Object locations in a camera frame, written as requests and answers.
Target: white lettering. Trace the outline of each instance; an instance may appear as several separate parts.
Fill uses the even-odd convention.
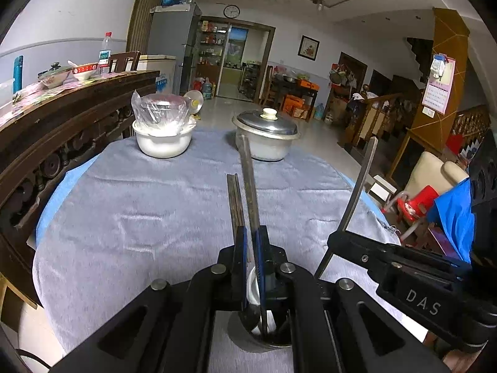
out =
[[[432,309],[433,310],[430,310],[430,314],[431,315],[436,315],[438,313],[438,308],[441,306],[440,303],[434,303],[433,306],[432,306]]]
[[[407,295],[406,300],[410,302],[410,301],[414,301],[415,298],[416,298],[416,292],[414,290],[412,290],[412,289],[409,290],[409,294]]]
[[[423,310],[426,310],[426,298],[424,298],[423,300],[421,300],[417,306],[422,306],[423,307]]]

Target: wooden pillar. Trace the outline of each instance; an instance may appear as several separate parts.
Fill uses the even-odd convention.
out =
[[[435,32],[432,54],[443,53],[456,61],[454,81],[445,114],[442,115],[436,112],[435,116],[431,118],[422,112],[424,106],[420,103],[408,134],[411,137],[417,137],[418,139],[416,140],[422,142],[423,147],[427,150],[441,154],[449,137],[457,108],[464,92],[469,29],[456,10],[433,8],[433,13],[435,16]],[[387,177],[392,177],[406,145],[407,142],[402,144]]]

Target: red stool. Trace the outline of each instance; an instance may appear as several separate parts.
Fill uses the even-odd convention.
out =
[[[386,213],[394,203],[397,203],[399,216],[397,221],[406,218],[411,226],[400,236],[401,241],[406,239],[426,218],[426,213],[433,206],[434,200],[438,197],[438,193],[430,185],[425,186],[420,193],[414,198],[409,199],[407,191],[402,191],[395,195],[382,209],[382,213]]]

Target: bottle label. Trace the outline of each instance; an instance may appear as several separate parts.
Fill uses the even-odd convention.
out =
[[[110,51],[100,51],[100,59],[98,60],[98,65],[100,67],[109,66]]]

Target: metal lid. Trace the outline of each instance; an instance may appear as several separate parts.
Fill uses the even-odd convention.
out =
[[[295,122],[276,114],[276,110],[264,108],[262,111],[242,112],[237,116],[237,120],[246,126],[273,135],[291,136],[298,133]]]
[[[64,71],[70,71],[72,67],[69,66],[59,66],[59,62],[52,63],[50,65],[50,70],[42,71],[41,73],[38,73],[38,79],[42,79],[48,76],[53,76],[54,74],[59,74]]]

